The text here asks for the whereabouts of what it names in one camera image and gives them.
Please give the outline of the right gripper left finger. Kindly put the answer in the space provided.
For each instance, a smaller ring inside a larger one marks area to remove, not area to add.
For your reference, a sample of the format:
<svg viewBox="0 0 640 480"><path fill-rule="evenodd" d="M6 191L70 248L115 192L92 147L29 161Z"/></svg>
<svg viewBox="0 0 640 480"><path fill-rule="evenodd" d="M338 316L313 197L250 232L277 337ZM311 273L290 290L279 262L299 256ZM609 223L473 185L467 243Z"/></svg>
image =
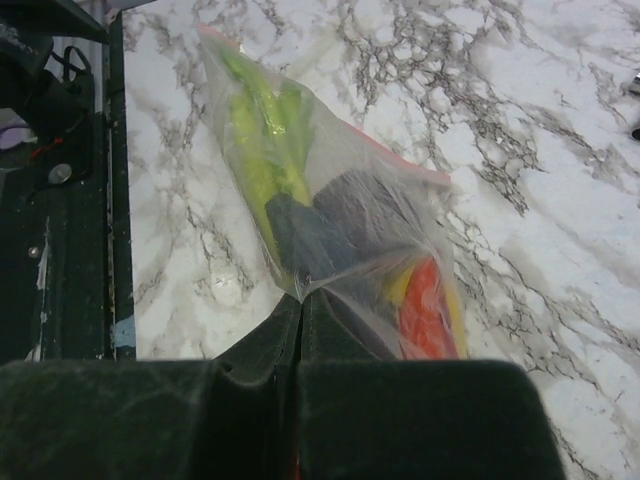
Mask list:
<svg viewBox="0 0 640 480"><path fill-rule="evenodd" d="M292 479L300 304L212 360L12 362L5 479Z"/></svg>

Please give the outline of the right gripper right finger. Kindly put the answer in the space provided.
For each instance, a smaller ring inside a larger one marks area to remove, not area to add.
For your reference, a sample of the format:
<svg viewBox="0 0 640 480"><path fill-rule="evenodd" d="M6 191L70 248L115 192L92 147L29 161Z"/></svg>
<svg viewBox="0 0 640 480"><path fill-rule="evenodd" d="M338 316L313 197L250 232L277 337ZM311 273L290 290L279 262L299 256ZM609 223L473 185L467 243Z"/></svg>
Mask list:
<svg viewBox="0 0 640 480"><path fill-rule="evenodd" d="M383 361L306 299L297 369L304 479L559 479L525 371L496 360Z"/></svg>

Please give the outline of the clear zip top bag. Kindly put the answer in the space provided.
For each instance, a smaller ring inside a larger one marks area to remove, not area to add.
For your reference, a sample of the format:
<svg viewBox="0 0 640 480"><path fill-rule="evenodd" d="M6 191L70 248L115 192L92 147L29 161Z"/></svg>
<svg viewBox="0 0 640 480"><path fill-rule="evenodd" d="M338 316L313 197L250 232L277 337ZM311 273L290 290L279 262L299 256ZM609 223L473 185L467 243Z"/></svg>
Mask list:
<svg viewBox="0 0 640 480"><path fill-rule="evenodd" d="M380 358L465 358L436 220L450 178L394 154L213 28L198 37L212 131L274 282L302 303L319 300Z"/></svg>

